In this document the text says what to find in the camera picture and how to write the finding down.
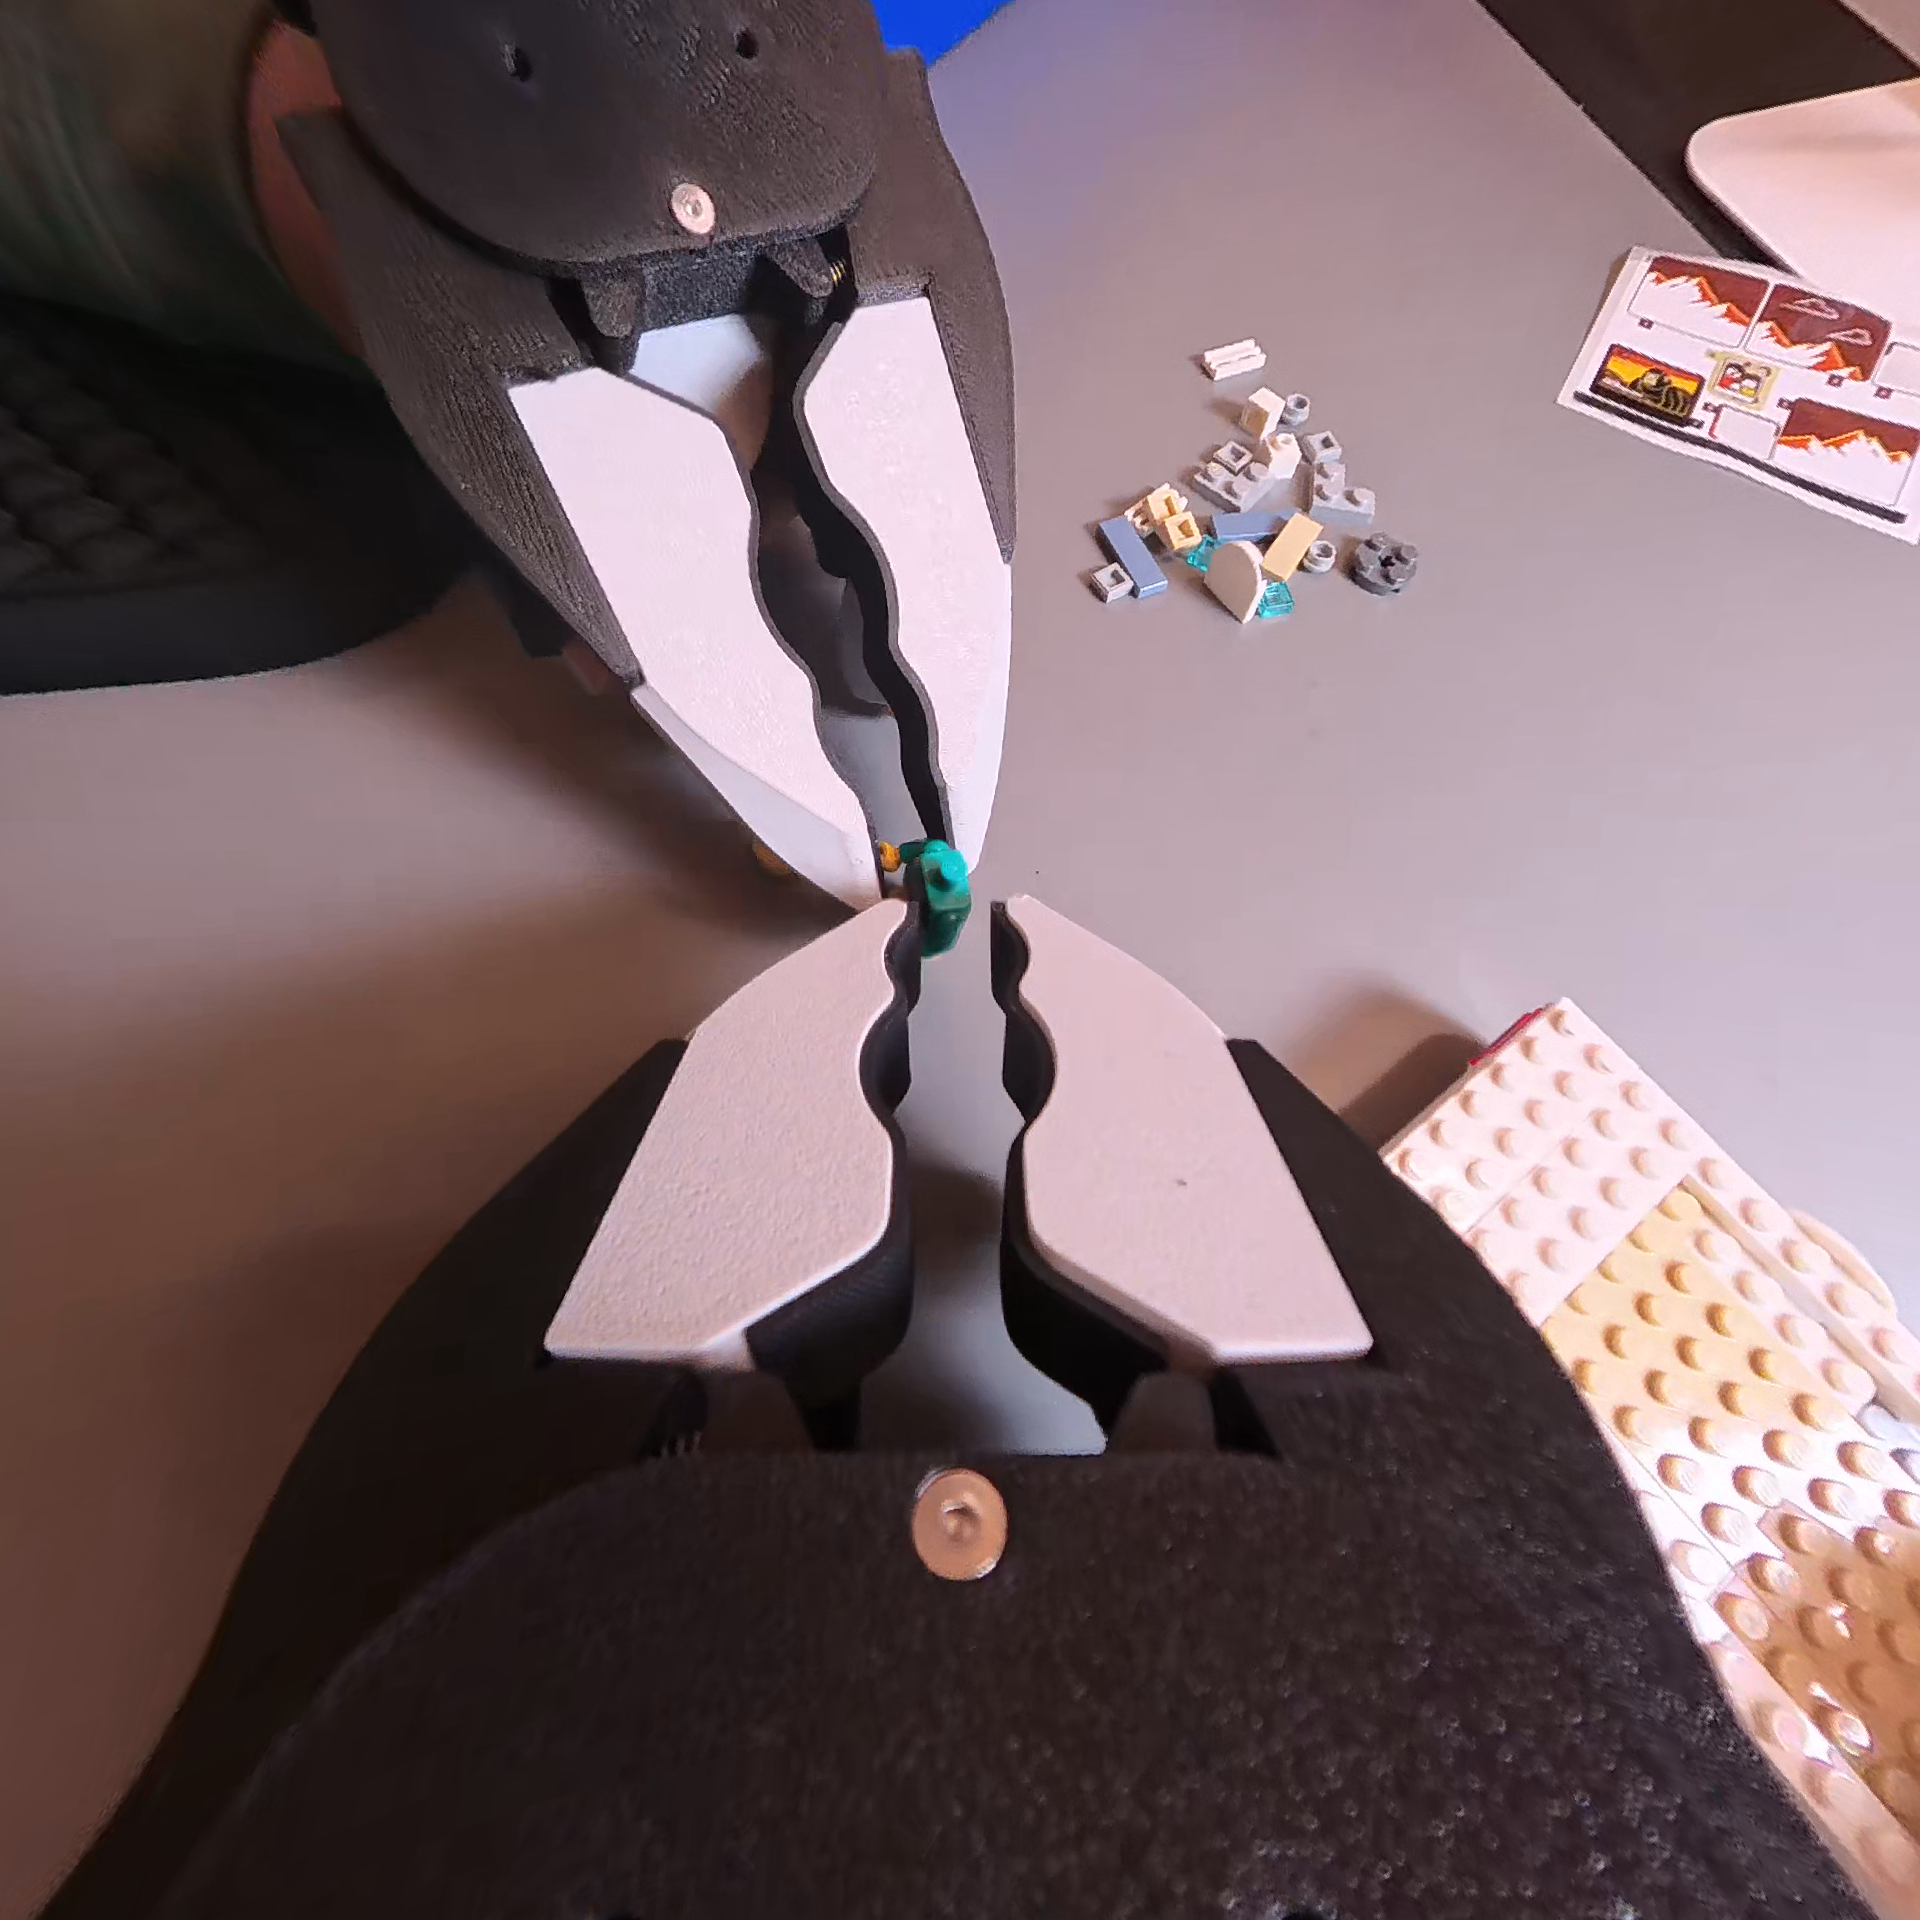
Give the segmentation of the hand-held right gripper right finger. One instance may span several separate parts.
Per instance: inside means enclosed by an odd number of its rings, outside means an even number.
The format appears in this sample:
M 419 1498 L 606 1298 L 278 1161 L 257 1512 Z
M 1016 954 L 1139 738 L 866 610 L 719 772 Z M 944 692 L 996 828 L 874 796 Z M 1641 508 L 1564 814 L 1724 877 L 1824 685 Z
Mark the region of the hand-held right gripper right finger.
M 1225 1034 L 1036 897 L 996 902 L 1008 1043 L 1036 1041 L 1018 1217 L 1047 1281 L 1177 1362 L 1375 1348 Z

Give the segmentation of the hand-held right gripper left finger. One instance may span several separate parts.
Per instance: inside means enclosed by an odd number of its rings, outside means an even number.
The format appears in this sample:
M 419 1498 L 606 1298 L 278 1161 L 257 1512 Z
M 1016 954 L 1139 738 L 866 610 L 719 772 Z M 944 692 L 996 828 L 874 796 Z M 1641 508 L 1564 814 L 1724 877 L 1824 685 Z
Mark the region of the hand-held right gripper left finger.
M 897 1150 L 862 1052 L 914 933 L 882 901 L 703 1019 L 545 1333 L 555 1360 L 772 1362 L 751 1334 L 879 1252 Z

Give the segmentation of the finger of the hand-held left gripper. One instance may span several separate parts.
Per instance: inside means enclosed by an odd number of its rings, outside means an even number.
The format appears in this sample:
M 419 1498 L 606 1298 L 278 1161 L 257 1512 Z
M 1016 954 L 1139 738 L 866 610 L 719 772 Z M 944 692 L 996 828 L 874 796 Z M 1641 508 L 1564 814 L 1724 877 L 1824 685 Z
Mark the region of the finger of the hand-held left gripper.
M 931 301 L 857 307 L 795 397 L 807 457 L 879 564 L 871 635 L 927 833 L 978 865 L 1001 778 L 1014 564 L 1001 555 Z
M 772 324 L 732 316 L 666 326 L 630 373 L 524 379 L 512 410 L 639 665 L 634 705 L 788 868 L 870 908 L 870 818 L 759 585 L 772 384 Z

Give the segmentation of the green minifigure torso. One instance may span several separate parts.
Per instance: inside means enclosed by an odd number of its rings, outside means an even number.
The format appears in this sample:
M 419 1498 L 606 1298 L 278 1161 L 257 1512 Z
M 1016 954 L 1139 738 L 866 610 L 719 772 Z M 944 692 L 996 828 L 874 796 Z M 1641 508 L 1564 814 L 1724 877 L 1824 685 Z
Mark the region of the green minifigure torso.
M 904 844 L 879 841 L 882 890 L 906 899 L 920 916 L 924 958 L 950 954 L 971 916 L 971 870 L 960 849 L 943 836 Z

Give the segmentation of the person's left forearm green sleeve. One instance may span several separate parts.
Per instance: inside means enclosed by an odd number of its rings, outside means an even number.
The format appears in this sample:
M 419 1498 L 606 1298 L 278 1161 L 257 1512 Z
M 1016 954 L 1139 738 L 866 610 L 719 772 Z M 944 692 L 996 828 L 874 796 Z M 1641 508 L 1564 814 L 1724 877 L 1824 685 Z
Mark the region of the person's left forearm green sleeve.
M 324 365 L 250 190 L 257 2 L 3 5 L 3 288 Z

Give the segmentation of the person's left hand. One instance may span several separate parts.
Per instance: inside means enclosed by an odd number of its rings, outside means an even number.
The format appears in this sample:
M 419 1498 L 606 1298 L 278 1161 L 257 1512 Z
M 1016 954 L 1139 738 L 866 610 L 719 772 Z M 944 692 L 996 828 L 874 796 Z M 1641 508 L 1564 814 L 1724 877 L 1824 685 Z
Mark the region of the person's left hand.
M 338 107 L 340 94 L 320 44 L 274 17 L 258 41 L 248 84 L 252 198 L 282 276 L 331 338 L 360 357 L 362 340 L 340 251 L 324 212 L 282 145 L 280 125 L 291 114 Z

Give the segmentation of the pile of small lego pieces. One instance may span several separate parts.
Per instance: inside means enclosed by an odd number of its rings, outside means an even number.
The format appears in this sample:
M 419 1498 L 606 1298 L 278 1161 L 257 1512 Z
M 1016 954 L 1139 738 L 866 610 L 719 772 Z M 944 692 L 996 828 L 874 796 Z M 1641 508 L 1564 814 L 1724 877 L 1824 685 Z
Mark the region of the pile of small lego pieces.
M 1193 364 L 1239 388 L 1227 437 L 1185 477 L 1095 526 L 1103 562 L 1087 574 L 1095 601 L 1150 603 L 1186 571 L 1251 628 L 1290 618 L 1302 580 L 1340 574 L 1372 597 L 1404 597 L 1422 574 L 1420 548 L 1384 529 L 1377 492 L 1351 481 L 1340 437 L 1313 420 L 1311 396 L 1264 384 L 1260 338 L 1211 346 Z

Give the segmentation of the black mesh cushion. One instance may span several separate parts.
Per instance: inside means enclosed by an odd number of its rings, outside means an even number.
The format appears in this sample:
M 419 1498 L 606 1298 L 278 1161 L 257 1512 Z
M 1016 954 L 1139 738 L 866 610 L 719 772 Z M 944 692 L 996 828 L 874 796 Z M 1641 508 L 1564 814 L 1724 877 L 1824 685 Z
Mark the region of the black mesh cushion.
M 338 657 L 482 555 L 370 384 L 3 301 L 3 692 Z

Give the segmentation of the white tan lego house model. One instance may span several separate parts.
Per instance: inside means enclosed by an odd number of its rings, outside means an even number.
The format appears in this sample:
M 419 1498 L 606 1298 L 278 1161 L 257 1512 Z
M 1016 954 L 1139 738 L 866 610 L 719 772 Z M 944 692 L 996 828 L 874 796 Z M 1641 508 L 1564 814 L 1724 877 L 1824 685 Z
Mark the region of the white tan lego house model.
M 1724 1693 L 1876 1916 L 1918 1913 L 1918 1346 L 1570 1000 L 1384 1161 L 1585 1400 Z

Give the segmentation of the lego sticker sheet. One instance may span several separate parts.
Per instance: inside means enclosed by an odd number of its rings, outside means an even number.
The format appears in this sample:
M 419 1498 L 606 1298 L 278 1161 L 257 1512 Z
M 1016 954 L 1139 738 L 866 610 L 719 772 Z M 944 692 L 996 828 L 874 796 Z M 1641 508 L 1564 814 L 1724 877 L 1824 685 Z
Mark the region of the lego sticker sheet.
M 1558 397 L 1918 540 L 1916 326 L 1800 280 L 1634 248 Z

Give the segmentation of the white book stand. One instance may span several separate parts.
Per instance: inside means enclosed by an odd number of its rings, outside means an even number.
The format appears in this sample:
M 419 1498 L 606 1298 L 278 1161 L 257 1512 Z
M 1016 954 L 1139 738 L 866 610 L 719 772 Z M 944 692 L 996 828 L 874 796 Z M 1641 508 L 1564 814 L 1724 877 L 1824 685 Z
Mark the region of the white book stand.
M 1918 81 L 1721 116 L 1688 170 L 1800 282 L 1918 322 Z

